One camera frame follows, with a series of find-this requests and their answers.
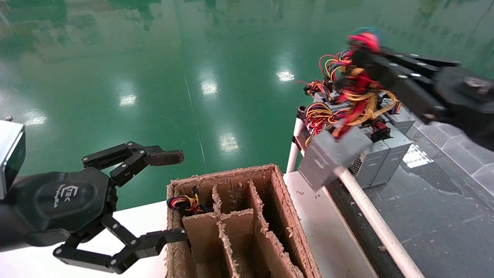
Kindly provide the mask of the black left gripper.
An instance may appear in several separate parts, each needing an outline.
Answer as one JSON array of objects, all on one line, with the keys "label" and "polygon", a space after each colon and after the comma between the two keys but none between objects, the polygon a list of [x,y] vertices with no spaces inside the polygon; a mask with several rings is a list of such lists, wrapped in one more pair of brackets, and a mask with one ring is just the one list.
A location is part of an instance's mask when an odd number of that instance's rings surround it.
[{"label": "black left gripper", "polygon": [[[178,165],[182,150],[162,150],[133,141],[82,158],[79,172],[21,176],[11,187],[11,246],[44,247],[60,242],[54,257],[65,264],[122,274],[138,260],[158,256],[170,243],[187,241],[184,229],[136,237],[111,215],[115,186],[122,187],[147,166]],[[109,176],[102,169],[116,166]],[[125,246],[115,255],[78,249],[106,229]]]}]

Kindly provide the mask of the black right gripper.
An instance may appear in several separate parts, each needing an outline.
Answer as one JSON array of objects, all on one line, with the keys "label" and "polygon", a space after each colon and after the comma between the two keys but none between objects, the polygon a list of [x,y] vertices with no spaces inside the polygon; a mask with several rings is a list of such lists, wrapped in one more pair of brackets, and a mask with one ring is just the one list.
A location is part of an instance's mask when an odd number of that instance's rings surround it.
[{"label": "black right gripper", "polygon": [[355,51],[352,63],[397,97],[422,121],[462,130],[475,144],[494,149],[493,80],[460,67],[383,46],[381,53]]}]

